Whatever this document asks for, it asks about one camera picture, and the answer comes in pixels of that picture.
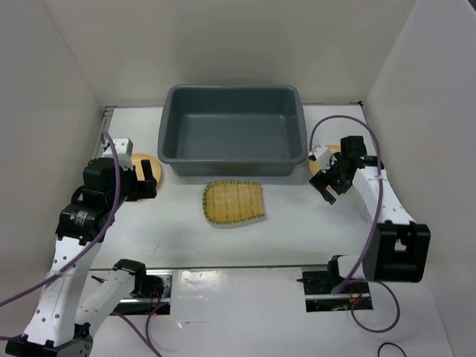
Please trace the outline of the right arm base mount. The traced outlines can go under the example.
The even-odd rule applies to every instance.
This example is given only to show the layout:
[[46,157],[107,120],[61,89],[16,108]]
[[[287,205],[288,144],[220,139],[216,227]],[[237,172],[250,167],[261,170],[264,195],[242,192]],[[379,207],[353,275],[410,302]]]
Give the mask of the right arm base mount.
[[346,286],[339,294],[331,293],[334,283],[325,266],[309,266],[301,269],[302,277],[297,282],[303,286],[306,312],[350,311],[357,302],[356,310],[371,310],[373,302],[367,283]]

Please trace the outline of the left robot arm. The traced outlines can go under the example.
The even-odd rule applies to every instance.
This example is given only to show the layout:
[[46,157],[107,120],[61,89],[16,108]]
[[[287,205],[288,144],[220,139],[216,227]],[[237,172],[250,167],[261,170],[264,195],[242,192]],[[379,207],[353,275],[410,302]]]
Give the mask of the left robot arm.
[[55,256],[33,318],[20,335],[6,338],[11,356],[88,356],[93,338],[122,299],[157,297],[160,284],[147,275],[146,266],[121,259],[99,289],[80,303],[92,261],[106,230],[125,201],[156,196],[157,181],[151,163],[141,160],[144,174],[135,166],[121,167],[111,158],[91,160],[83,171],[83,185],[59,215]]

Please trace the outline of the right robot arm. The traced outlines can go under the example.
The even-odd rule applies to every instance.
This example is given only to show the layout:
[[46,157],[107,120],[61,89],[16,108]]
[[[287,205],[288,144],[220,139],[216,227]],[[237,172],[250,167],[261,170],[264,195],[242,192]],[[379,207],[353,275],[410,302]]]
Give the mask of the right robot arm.
[[334,256],[326,284],[344,291],[353,281],[418,283],[421,281],[431,232],[403,208],[377,155],[369,155],[361,136],[341,139],[340,148],[311,149],[309,160],[317,172],[309,183],[334,204],[337,195],[354,189],[372,219],[369,237],[358,257]]

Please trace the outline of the tan plate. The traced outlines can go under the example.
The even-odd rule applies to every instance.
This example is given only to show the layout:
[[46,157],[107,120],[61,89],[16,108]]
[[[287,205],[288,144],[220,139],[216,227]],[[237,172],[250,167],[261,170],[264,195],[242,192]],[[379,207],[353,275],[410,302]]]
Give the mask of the tan plate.
[[341,151],[339,145],[316,145],[310,152],[308,157],[309,169],[314,176],[320,171],[324,173],[330,168],[335,161],[335,154]]
[[132,164],[135,167],[137,179],[139,181],[145,180],[144,170],[141,166],[141,162],[143,160],[148,160],[150,162],[150,165],[152,168],[152,174],[155,180],[157,181],[156,187],[158,187],[159,182],[161,180],[161,166],[160,166],[159,160],[155,156],[152,156],[146,153],[133,153],[131,159],[132,159]]

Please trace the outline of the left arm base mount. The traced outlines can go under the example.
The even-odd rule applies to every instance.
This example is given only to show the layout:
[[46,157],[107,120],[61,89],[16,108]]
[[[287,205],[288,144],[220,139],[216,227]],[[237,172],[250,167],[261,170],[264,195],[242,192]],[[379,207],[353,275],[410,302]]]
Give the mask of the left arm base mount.
[[169,315],[173,273],[167,270],[148,270],[147,284],[139,295],[123,298],[114,312],[122,315]]

